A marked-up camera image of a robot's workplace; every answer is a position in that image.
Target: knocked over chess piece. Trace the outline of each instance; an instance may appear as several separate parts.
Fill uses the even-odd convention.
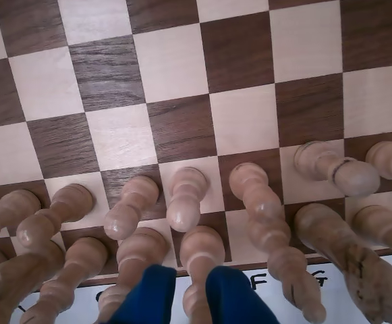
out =
[[[153,207],[159,197],[154,180],[137,175],[124,184],[121,200],[106,214],[104,231],[113,240],[125,240],[137,228],[143,211]]]
[[[183,167],[173,175],[169,190],[169,225],[178,232],[196,227],[200,220],[200,201],[208,191],[208,181],[203,173],[193,167]]]
[[[15,190],[6,194],[0,200],[0,231],[3,227],[18,225],[40,208],[40,201],[30,191]]]
[[[185,314],[190,323],[212,323],[205,284],[211,270],[225,260],[220,235],[207,226],[193,228],[182,239],[179,257],[192,281],[182,299]]]
[[[74,302],[74,290],[98,275],[107,260],[107,249],[95,238],[80,238],[67,251],[58,278],[45,283],[38,302],[20,319],[20,324],[54,324],[59,313]]]
[[[95,323],[107,322],[142,279],[143,271],[150,265],[163,263],[168,250],[164,237],[150,228],[138,228],[124,240],[116,253],[119,268],[117,283],[100,295],[100,313]]]
[[[322,204],[302,207],[295,217],[301,241],[328,258],[344,275],[355,305],[370,323],[392,324],[392,266],[362,245],[341,216]]]
[[[368,196],[379,189],[380,177],[369,163],[340,157],[328,142],[308,142],[295,154],[295,168],[314,181],[328,180],[347,196]]]
[[[366,154],[366,161],[371,163],[380,176],[392,180],[392,142],[379,142]]]
[[[21,222],[17,237],[26,248],[48,242],[68,221],[78,221],[94,206],[91,193],[79,184],[59,189],[48,209],[41,209]]]

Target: wooden chessboard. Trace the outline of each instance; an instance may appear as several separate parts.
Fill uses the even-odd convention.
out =
[[[165,265],[182,269],[182,234],[165,211],[183,166],[209,178],[200,223],[242,269],[266,257],[227,181],[238,163],[267,171],[290,224],[313,201],[346,219],[365,205],[392,208],[392,181],[348,198],[301,178],[293,154],[310,140],[359,160],[392,140],[392,0],[0,0],[0,198],[23,188],[48,207],[64,185],[87,187],[95,208],[62,226],[53,239],[63,248],[93,236],[114,255],[103,218],[142,174],[164,191],[140,226],[170,241]],[[15,234],[0,235],[9,257],[23,252]],[[111,258],[90,284],[116,275]]]

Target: chess piece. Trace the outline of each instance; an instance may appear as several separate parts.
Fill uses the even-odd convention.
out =
[[[150,228],[138,228],[119,246],[116,260],[119,275],[115,286],[107,288],[99,298],[96,323],[107,322],[125,297],[142,279],[143,271],[153,264],[160,265],[169,250],[164,237]]]
[[[16,226],[27,216],[41,208],[38,198],[27,190],[15,190],[0,200],[0,231],[6,226]]]
[[[196,227],[200,220],[200,201],[208,191],[208,181],[203,173],[193,167],[179,169],[171,179],[169,191],[169,225],[178,232]]]
[[[383,206],[367,206],[351,220],[352,229],[372,244],[392,249],[392,211]]]
[[[379,142],[366,154],[366,161],[371,163],[380,176],[392,180],[392,142]]]
[[[192,281],[182,298],[185,314],[190,323],[212,323],[205,284],[211,270],[224,263],[223,241],[212,228],[197,226],[182,238],[179,256]]]
[[[137,175],[122,188],[121,200],[106,214],[104,231],[113,240],[125,240],[137,228],[142,212],[153,207],[159,197],[154,180]]]
[[[342,272],[352,300],[370,323],[392,323],[392,266],[366,247],[341,216],[322,204],[295,216],[301,241]]]
[[[74,302],[74,290],[98,275],[107,260],[107,250],[95,238],[80,238],[67,251],[65,265],[56,280],[46,282],[40,299],[20,319],[20,324],[54,324],[59,313]]]
[[[41,209],[23,220],[17,237],[26,248],[48,242],[67,221],[78,221],[94,206],[91,193],[79,184],[69,184],[59,189],[48,209]]]
[[[340,157],[328,142],[308,142],[295,154],[295,168],[314,181],[328,180],[347,196],[368,196],[379,189],[380,177],[369,163]]]
[[[0,324],[9,323],[14,309],[60,269],[63,252],[52,241],[0,264]]]
[[[320,286],[306,271],[304,253],[289,246],[290,229],[279,197],[268,186],[266,172],[257,164],[242,163],[230,173],[229,184],[248,212],[248,237],[257,249],[267,253],[267,268],[283,284],[285,298],[310,323],[325,321]]]

